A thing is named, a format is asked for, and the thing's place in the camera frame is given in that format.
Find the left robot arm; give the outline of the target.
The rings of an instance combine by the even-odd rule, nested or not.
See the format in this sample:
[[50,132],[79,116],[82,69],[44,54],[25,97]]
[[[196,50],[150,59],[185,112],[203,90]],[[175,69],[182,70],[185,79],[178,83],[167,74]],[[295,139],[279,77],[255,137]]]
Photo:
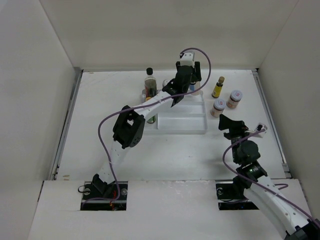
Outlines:
[[[120,192],[115,166],[124,160],[130,148],[142,140],[146,121],[180,103],[185,96],[191,94],[188,92],[190,85],[202,80],[201,65],[198,61],[177,61],[176,70],[175,77],[150,100],[135,107],[126,105],[99,123],[98,138],[107,160],[93,176],[91,184],[100,199],[108,199],[112,195],[113,186],[116,186],[117,193]],[[109,151],[102,139],[101,128],[103,123],[113,116],[117,116],[117,119],[112,129],[113,142]]]

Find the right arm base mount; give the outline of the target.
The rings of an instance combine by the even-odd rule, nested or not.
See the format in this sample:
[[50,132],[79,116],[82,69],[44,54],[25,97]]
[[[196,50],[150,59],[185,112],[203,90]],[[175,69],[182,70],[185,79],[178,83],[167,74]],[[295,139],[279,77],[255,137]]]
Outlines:
[[232,181],[215,183],[218,209],[220,211],[258,210],[259,208],[244,196],[243,180],[236,176]]

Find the white granule jar blue label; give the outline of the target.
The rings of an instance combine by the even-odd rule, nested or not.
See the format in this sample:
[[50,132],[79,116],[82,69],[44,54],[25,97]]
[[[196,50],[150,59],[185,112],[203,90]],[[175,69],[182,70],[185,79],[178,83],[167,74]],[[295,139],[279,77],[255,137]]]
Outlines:
[[162,87],[164,88],[169,82],[170,82],[170,79],[165,79],[165,80],[162,82]]

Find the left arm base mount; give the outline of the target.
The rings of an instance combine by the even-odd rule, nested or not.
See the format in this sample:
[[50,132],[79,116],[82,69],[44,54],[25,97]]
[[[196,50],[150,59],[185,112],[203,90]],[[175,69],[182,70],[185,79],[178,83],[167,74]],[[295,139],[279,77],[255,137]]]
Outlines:
[[129,183],[106,183],[96,174],[91,182],[78,187],[81,194],[81,211],[125,211],[127,209]]

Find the orange spice jar front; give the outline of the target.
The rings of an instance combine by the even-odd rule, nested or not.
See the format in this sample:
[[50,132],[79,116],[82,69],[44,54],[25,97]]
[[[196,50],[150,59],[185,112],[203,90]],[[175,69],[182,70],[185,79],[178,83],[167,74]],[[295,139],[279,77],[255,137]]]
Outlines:
[[225,100],[223,100],[222,98],[217,98],[213,103],[210,113],[213,117],[218,118],[220,114],[223,113],[225,108],[226,108]]

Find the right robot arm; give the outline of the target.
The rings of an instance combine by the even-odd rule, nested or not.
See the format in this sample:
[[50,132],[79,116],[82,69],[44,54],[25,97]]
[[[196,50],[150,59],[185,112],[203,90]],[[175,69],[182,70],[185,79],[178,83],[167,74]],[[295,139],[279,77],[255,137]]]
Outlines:
[[249,130],[242,120],[219,116],[218,129],[230,140],[227,148],[238,168],[232,172],[232,183],[217,184],[217,197],[226,203],[238,204],[242,200],[253,203],[272,223],[284,240],[318,240],[320,221],[288,200],[259,164],[258,145],[251,137],[262,137],[267,127],[260,123]]

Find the dark soy sauce bottle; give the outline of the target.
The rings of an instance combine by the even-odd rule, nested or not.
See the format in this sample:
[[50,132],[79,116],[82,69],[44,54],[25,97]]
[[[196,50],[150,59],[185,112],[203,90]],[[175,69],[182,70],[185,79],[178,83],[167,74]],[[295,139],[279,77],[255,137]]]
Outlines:
[[148,67],[146,69],[146,78],[144,80],[144,90],[146,97],[154,97],[157,95],[157,81],[156,78],[153,76],[153,69]]

